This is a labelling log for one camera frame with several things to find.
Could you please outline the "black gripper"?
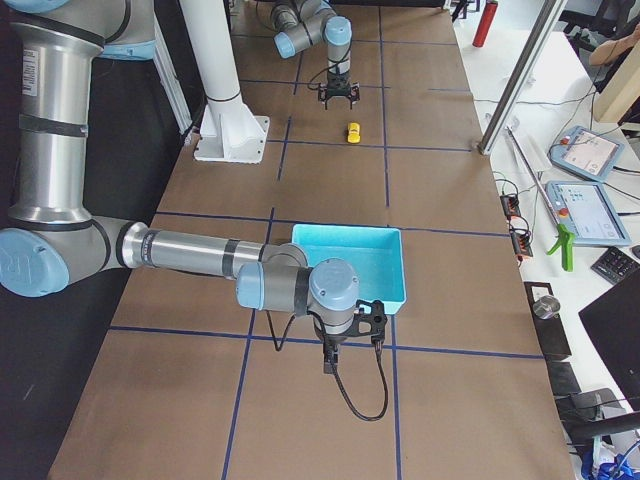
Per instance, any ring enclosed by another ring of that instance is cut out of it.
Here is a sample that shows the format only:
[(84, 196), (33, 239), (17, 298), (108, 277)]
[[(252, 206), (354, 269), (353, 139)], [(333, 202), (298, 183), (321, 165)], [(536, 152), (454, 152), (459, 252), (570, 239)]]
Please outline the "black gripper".
[(318, 101), (325, 110), (329, 109), (330, 101), (334, 97), (344, 97), (349, 100), (349, 106), (353, 108), (360, 100), (359, 83), (351, 82), (349, 72), (327, 73), (327, 82), (318, 85)]
[(323, 373), (334, 374), (337, 372), (340, 345), (333, 338), (326, 337), (323, 340)]

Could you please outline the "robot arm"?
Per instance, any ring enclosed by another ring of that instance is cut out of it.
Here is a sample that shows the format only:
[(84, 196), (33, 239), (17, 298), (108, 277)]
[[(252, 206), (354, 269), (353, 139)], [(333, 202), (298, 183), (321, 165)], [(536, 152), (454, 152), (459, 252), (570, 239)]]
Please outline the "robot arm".
[[(94, 58), (150, 60), (158, 51), (154, 1), (3, 1), (23, 45), (21, 156), (17, 200), (1, 230), (1, 284), (24, 296), (65, 289), (103, 270), (154, 267), (236, 281), (238, 303), (311, 315), (323, 341), (325, 373), (338, 345), (359, 335), (359, 279), (345, 260), (310, 267), (293, 243), (281, 246), (151, 229), (92, 216), (83, 205), (91, 67)], [(223, 1), (179, 1), (204, 86), (206, 107), (195, 158), (262, 160), (269, 118), (244, 103)], [(321, 1), (277, 1), (283, 57), (326, 41), (326, 95), (359, 99), (351, 86), (351, 25)]]
[(352, 26), (338, 15), (328, 1), (276, 1), (270, 20), (279, 55), (291, 58), (312, 46), (325, 44), (327, 66), (308, 82), (310, 90), (328, 108), (331, 99), (341, 97), (350, 108), (360, 100), (359, 83), (351, 81)]

